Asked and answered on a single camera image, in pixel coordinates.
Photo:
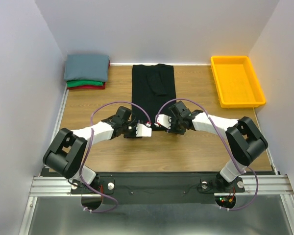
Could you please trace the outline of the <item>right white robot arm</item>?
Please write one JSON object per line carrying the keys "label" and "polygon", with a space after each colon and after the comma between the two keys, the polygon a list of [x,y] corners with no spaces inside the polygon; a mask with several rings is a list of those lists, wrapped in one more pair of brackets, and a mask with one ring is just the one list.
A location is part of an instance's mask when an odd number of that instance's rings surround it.
{"label": "right white robot arm", "polygon": [[172,116],[158,115],[156,123],[169,132],[183,135],[186,130],[207,132],[219,136],[230,160],[216,175],[216,186],[224,190],[268,148],[268,142],[249,117],[228,119],[213,116],[204,108],[190,111],[180,100],[169,107]]}

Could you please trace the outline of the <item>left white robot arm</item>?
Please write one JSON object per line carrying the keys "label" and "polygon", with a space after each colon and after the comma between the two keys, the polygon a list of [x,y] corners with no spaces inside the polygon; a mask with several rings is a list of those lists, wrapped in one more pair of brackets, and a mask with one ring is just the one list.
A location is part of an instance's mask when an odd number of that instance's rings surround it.
{"label": "left white robot arm", "polygon": [[88,147],[120,135],[132,138],[151,136],[150,128],[129,120],[131,115],[130,109],[121,106],[114,115],[97,124],[72,131],[60,129],[44,154],[43,163],[68,180],[94,186],[97,174],[82,163]]}

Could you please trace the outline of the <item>black t-shirt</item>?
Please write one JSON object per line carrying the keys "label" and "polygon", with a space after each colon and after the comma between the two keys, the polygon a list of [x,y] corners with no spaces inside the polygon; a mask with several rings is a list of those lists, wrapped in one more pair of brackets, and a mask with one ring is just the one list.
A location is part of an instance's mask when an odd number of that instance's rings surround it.
{"label": "black t-shirt", "polygon": [[174,67],[157,64],[132,67],[132,103],[142,107],[150,116],[153,131],[164,127],[154,125],[155,116],[163,104],[176,98]]}

